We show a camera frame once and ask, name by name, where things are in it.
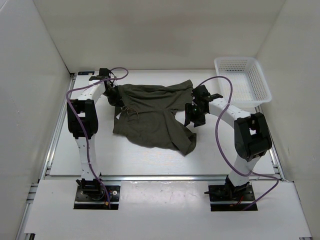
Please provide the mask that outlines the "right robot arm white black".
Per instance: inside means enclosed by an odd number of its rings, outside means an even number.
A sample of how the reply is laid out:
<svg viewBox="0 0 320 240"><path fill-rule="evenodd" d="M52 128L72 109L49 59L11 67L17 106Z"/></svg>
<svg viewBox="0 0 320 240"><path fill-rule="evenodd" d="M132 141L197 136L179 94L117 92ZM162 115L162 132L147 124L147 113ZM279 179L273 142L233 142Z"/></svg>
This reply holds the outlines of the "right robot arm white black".
<svg viewBox="0 0 320 240"><path fill-rule="evenodd" d="M208 192L220 201L236 200L242 197L249 187L250 175L267 151L272 147L265 116L249 113L229 104L220 94L210 94L204 85L194 88L191 92L191 103L185 105L185 122L194 127L206 123L206 115L216 116L219 124L224 121L234 130L234 148L237 156L234 164L229 164L231 172L225 184Z"/></svg>

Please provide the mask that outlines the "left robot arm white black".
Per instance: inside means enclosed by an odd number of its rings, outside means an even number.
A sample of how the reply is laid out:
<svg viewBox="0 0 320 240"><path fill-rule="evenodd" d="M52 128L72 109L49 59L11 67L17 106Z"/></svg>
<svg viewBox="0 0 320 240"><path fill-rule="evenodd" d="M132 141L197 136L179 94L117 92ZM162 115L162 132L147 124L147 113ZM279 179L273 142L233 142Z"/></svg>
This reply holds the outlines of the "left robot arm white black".
<svg viewBox="0 0 320 240"><path fill-rule="evenodd" d="M110 194L103 184L95 150L99 129L96 103L101 96L106 96L111 106L125 106L117 80L111 69L100 68L97 76L90 77L88 86L74 88L66 94L67 126L76 141L82 170L81 179L76 182L83 194L94 201L104 200L106 205L110 204Z"/></svg>

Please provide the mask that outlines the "olive green shorts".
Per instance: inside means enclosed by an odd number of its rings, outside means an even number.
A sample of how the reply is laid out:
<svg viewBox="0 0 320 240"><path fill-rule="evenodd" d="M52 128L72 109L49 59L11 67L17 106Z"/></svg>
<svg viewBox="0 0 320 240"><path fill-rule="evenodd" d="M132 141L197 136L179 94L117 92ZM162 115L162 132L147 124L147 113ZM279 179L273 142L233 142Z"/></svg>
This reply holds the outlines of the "olive green shorts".
<svg viewBox="0 0 320 240"><path fill-rule="evenodd" d="M147 147L190 154L197 145L197 135L176 119L190 104L193 83L118 86L123 107L114 110L113 133L131 143Z"/></svg>

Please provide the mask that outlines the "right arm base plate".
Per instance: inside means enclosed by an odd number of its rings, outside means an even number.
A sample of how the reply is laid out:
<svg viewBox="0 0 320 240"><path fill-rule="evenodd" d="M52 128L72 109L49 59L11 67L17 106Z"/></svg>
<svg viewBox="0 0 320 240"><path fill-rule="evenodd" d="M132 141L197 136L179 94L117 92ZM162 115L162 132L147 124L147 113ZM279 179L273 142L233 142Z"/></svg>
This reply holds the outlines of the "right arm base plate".
<svg viewBox="0 0 320 240"><path fill-rule="evenodd" d="M257 211L254 190L251 184L247 183L240 188L232 189L227 184L209 185L204 194L209 195L210 210L212 212L238 212Z"/></svg>

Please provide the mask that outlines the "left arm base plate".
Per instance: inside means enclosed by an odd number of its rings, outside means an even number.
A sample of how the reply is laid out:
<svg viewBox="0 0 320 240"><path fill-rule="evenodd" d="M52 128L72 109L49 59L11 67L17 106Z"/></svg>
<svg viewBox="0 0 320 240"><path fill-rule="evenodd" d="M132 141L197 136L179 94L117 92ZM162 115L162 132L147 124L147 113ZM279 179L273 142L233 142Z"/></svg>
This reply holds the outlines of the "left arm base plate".
<svg viewBox="0 0 320 240"><path fill-rule="evenodd" d="M75 210L118 210L121 196L120 185L105 185L105 189L93 181L77 180L73 208Z"/></svg>

